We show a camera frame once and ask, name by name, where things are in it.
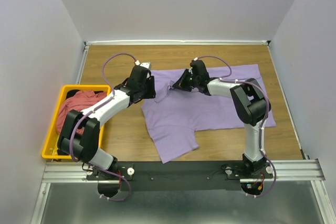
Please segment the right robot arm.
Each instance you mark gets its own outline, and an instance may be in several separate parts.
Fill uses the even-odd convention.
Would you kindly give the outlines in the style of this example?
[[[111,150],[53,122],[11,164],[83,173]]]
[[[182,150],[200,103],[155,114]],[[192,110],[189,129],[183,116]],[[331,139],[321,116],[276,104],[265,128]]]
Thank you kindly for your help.
[[[197,89],[207,96],[231,98],[238,118],[244,123],[246,135],[238,172],[251,176],[266,167],[265,124],[271,105],[256,79],[225,80],[223,77],[210,77],[204,62],[196,58],[173,84],[173,88],[187,92]]]

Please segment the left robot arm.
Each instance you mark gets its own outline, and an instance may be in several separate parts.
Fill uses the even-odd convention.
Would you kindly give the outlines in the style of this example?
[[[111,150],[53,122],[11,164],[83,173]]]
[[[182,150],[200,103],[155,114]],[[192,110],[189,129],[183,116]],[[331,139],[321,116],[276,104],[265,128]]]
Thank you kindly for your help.
[[[153,99],[155,95],[151,64],[144,62],[134,66],[114,93],[83,111],[71,110],[66,115],[58,149],[80,162],[117,173],[117,158],[99,147],[100,129],[118,112],[143,99]]]

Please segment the purple t shirt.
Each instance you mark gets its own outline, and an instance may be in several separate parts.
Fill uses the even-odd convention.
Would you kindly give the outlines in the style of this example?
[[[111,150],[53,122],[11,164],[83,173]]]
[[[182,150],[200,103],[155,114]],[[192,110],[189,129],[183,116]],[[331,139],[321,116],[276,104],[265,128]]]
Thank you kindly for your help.
[[[153,70],[156,97],[145,100],[146,127],[162,163],[196,148],[195,132],[244,127],[231,98],[173,88],[182,69]]]

